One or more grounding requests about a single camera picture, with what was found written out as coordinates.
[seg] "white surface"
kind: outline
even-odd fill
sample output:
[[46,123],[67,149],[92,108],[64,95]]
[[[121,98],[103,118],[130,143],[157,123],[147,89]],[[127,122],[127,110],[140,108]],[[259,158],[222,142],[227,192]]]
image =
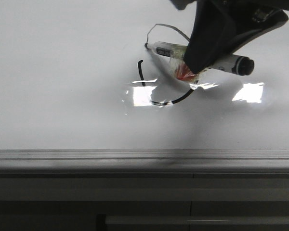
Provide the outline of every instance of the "white surface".
[[[162,83],[154,99],[188,89],[165,79],[144,43],[155,23],[190,35],[195,11],[166,0],[0,0],[0,149],[289,149],[289,22],[238,52],[256,62],[249,77],[211,70],[203,81],[218,87],[164,108],[124,96],[140,59]],[[152,38],[184,41],[165,29]],[[233,101],[248,83],[264,83],[262,98]]]

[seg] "metal ledge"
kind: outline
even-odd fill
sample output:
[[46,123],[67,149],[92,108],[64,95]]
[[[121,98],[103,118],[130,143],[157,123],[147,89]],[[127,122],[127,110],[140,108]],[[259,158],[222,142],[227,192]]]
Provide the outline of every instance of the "metal ledge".
[[0,150],[0,174],[289,174],[289,150]]

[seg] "whiteboard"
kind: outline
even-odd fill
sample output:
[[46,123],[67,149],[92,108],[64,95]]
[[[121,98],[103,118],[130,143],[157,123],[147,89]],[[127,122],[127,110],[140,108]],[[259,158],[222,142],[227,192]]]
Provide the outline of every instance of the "whiteboard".
[[289,149],[289,22],[237,52],[255,61],[251,76],[210,70],[201,81],[215,88],[135,106],[150,91],[133,83],[139,60],[152,98],[188,90],[144,43],[155,23],[190,36],[195,13],[166,0],[0,0],[0,149]]

